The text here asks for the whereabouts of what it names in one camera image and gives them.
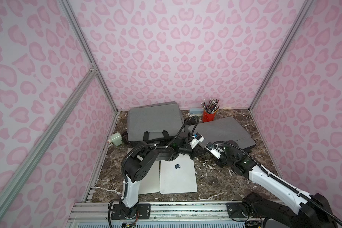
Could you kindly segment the dark grey laptop case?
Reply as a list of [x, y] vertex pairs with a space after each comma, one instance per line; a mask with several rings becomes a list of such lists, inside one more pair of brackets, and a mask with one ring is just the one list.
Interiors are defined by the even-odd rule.
[[251, 152], [252, 148], [256, 147], [255, 140], [233, 117], [199, 123], [195, 133], [199, 133], [204, 137], [204, 140], [200, 143], [201, 147], [206, 147], [208, 143], [216, 141], [234, 141], [239, 148], [248, 153]]

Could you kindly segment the dark green laptop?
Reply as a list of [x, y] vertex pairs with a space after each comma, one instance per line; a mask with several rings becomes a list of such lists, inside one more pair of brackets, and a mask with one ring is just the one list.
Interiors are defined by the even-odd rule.
[[160, 162], [157, 150], [142, 148], [130, 154], [124, 164], [124, 172], [129, 183], [139, 184], [139, 195], [160, 191]]

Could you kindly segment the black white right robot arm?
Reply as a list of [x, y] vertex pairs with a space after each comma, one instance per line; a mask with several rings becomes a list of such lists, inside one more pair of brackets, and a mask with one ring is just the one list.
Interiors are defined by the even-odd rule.
[[258, 184], [280, 199], [283, 204], [251, 193], [243, 201], [266, 219], [273, 219], [289, 228], [336, 228], [342, 220], [332, 212], [321, 194], [312, 195], [277, 177], [249, 153], [224, 141], [208, 143], [206, 149], [232, 171]]

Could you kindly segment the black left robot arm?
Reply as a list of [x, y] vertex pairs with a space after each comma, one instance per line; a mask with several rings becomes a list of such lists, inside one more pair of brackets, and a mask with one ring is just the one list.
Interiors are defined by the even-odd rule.
[[204, 137], [196, 133], [180, 132], [169, 142], [140, 142], [122, 160], [121, 172], [124, 178], [121, 208], [132, 214], [139, 203], [140, 181], [146, 177], [155, 161], [171, 162], [180, 154], [191, 159], [203, 154], [197, 145]]

